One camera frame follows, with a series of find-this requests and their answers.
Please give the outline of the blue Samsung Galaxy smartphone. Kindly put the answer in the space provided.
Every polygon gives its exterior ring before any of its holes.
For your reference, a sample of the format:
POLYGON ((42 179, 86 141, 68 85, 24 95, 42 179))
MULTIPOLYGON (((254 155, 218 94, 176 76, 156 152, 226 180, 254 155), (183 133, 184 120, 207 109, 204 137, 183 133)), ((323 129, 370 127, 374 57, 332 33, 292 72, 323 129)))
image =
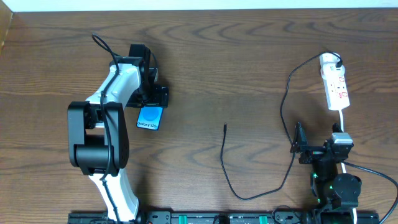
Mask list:
POLYGON ((142 129, 158 130, 162 119, 163 108, 143 107, 140 110, 136 126, 142 129))

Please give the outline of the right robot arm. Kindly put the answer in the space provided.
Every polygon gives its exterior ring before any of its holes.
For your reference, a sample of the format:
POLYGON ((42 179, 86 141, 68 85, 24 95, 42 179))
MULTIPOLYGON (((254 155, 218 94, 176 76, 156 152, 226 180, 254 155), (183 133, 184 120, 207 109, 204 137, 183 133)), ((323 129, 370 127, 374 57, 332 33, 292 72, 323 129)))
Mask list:
POLYGON ((295 126, 291 153, 299 154, 299 163, 310 164, 310 185, 320 200, 318 208, 306 217, 307 223, 353 223, 351 212, 359 204, 362 181, 349 173, 339 173, 338 164, 348 158, 353 140, 338 124, 332 126, 330 139, 322 146, 309 145, 301 123, 295 126))

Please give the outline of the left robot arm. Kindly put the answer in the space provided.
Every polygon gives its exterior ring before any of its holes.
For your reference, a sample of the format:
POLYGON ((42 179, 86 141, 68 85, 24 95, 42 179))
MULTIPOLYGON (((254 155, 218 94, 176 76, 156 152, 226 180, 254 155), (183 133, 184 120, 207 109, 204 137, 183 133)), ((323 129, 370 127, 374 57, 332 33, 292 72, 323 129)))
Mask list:
POLYGON ((71 213, 69 223, 147 221, 126 174, 130 144, 124 110, 138 108, 136 126, 158 130, 169 89, 157 84, 159 69, 150 66, 155 56, 144 44, 132 44, 127 56, 112 57, 109 75, 98 90, 67 109, 70 163, 95 183, 107 210, 71 213))

